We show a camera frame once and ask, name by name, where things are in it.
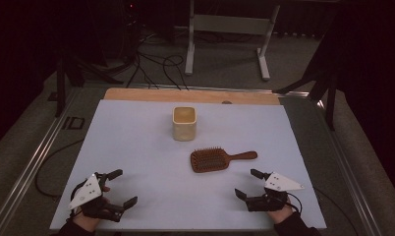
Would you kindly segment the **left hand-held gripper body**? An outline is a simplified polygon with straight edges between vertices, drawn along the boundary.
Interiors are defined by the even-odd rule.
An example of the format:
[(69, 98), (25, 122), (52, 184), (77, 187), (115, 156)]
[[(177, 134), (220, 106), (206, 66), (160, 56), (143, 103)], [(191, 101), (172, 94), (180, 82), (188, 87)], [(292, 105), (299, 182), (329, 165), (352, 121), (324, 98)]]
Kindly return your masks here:
[(80, 207), (85, 216), (119, 222), (124, 209), (122, 206), (109, 204), (104, 198), (107, 173), (93, 173), (77, 185), (71, 194), (69, 203), (70, 217), (74, 217)]

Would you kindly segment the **black tripod stand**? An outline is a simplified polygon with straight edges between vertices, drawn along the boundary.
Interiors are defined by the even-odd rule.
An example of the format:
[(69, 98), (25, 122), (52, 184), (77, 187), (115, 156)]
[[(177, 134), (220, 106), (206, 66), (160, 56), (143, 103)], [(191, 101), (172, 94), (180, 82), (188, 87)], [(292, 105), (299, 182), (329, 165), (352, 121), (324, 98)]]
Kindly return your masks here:
[(337, 89), (337, 69), (340, 58), (338, 50), (334, 46), (338, 45), (338, 41), (338, 37), (332, 36), (330, 32), (326, 33), (302, 77), (288, 86), (273, 91), (278, 94), (287, 94), (294, 89), (313, 82), (308, 99), (320, 101), (327, 95), (325, 121), (331, 131), (334, 130), (333, 115)]
[(65, 78), (69, 79), (69, 82), (73, 87), (82, 87), (85, 83), (82, 70), (93, 73), (100, 80), (108, 84), (120, 85), (122, 83), (121, 81), (117, 81), (96, 69), (69, 50), (58, 50), (56, 64), (56, 92), (54, 96), (56, 101), (56, 117), (59, 117), (66, 107)]

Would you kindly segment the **aluminium rail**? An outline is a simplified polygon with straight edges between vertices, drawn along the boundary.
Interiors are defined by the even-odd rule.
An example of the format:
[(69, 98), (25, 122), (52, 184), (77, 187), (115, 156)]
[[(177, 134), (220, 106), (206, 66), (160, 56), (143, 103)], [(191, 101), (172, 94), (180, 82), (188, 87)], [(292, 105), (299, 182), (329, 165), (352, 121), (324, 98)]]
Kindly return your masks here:
[(77, 88), (69, 91), (61, 114), (56, 113), (54, 102), (37, 98), (0, 142), (0, 236), (50, 152), (79, 93)]
[(349, 164), (347, 156), (342, 149), (336, 133), (330, 130), (325, 121), (325, 107), (323, 105), (323, 102), (321, 100), (314, 101), (312, 104), (314, 105), (318, 117), (321, 119), (321, 126), (323, 127), (331, 141), (332, 147), (336, 154), (336, 162), (339, 166), (340, 172), (344, 178), (344, 181), (353, 199), (354, 205), (357, 209), (357, 212), (363, 223), (367, 235), (383, 236), (382, 231), (380, 230), (380, 227), (370, 208), (370, 205), (367, 202), (366, 195), (361, 189), (361, 186), (355, 176), (353, 169)]

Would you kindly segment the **cream square cup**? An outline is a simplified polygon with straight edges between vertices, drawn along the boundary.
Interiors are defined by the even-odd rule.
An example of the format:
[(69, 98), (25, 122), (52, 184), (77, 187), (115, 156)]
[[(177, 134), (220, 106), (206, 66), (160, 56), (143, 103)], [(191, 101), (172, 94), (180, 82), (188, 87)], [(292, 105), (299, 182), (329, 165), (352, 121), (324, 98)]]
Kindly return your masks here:
[(196, 137), (197, 112), (190, 106), (177, 106), (172, 112), (172, 135), (175, 141), (188, 142)]

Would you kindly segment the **person's left hand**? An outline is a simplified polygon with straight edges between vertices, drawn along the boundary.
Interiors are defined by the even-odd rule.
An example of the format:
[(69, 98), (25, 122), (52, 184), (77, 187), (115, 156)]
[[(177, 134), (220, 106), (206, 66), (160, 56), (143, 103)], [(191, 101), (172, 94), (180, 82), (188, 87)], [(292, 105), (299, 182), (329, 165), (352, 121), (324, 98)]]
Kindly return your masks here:
[(82, 209), (78, 207), (75, 216), (72, 218), (72, 221), (83, 230), (93, 233), (101, 219), (85, 216)]

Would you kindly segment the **person's right hand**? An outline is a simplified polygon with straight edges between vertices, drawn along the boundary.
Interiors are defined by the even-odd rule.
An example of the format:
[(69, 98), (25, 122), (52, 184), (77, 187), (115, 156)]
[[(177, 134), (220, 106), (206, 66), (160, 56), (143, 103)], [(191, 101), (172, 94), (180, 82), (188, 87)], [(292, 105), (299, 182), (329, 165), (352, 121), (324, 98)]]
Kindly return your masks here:
[(276, 211), (269, 211), (267, 215), (272, 219), (275, 224), (279, 224), (286, 220), (293, 214), (293, 209), (288, 206), (284, 205), (282, 209)]

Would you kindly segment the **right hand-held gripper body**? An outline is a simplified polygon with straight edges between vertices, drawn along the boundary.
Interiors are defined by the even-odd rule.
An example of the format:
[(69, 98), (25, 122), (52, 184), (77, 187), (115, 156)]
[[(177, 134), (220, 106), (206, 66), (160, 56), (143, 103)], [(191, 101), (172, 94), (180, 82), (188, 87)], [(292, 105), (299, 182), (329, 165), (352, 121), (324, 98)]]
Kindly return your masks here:
[(301, 201), (296, 198), (300, 206), (288, 202), (291, 191), (302, 190), (304, 186), (277, 172), (271, 172), (270, 177), (264, 181), (264, 194), (260, 197), (249, 197), (245, 201), (248, 211), (276, 211), (284, 205), (290, 206), (296, 212), (302, 211)]

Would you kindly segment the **white metal stand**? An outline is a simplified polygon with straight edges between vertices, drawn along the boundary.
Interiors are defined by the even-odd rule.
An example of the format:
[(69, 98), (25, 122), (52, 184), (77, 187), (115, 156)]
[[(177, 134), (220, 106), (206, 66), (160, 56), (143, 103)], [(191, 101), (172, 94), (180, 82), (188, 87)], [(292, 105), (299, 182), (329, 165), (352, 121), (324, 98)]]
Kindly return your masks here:
[(263, 35), (263, 45), (256, 50), (258, 65), (262, 79), (268, 81), (270, 73), (266, 60), (266, 50), (272, 37), (277, 16), (280, 11), (280, 5), (273, 6), (271, 15), (268, 19), (232, 17), (232, 16), (215, 16), (202, 15), (195, 13), (195, 1), (190, 1), (189, 26), (188, 26), (188, 50), (185, 64), (185, 74), (190, 76), (194, 71), (195, 60), (195, 32), (225, 32), (225, 33), (243, 33), (252, 35)]

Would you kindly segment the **wooden table board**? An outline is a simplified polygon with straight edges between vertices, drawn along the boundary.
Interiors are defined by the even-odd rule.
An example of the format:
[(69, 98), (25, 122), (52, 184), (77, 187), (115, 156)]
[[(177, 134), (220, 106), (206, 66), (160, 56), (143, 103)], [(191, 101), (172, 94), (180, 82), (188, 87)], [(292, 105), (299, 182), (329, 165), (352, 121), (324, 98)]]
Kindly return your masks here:
[(277, 95), (263, 91), (110, 88), (105, 93), (104, 98), (106, 100), (194, 102), (217, 104), (280, 104)]

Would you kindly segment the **brown wooden hairbrush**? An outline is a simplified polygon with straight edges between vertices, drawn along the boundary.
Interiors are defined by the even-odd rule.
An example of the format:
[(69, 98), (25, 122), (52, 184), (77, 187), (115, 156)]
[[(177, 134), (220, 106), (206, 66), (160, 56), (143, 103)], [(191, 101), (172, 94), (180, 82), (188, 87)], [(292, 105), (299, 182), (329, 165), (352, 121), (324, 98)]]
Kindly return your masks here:
[(256, 151), (229, 154), (221, 147), (196, 149), (190, 155), (191, 167), (195, 173), (205, 173), (227, 169), (232, 160), (252, 160)]

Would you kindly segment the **pale blue table mat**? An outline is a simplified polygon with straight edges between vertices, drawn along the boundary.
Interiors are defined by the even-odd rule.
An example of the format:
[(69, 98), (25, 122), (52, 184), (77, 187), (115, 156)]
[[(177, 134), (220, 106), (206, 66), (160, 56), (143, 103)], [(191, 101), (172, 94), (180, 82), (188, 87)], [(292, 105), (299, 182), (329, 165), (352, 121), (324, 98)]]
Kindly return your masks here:
[[(115, 205), (138, 197), (120, 222), (103, 221), (102, 230), (257, 231), (272, 223), (250, 212), (235, 195), (263, 193), (251, 169), (277, 172), (304, 186), (295, 191), (309, 226), (326, 223), (310, 182), (285, 108), (281, 105), (197, 103), (197, 134), (190, 142), (172, 137), (173, 102), (102, 100), (50, 224), (59, 229), (69, 215), (70, 195), (94, 172), (122, 169), (109, 182)], [(220, 171), (195, 173), (190, 155), (196, 149), (223, 148), (229, 154), (256, 151), (252, 160), (232, 160)]]

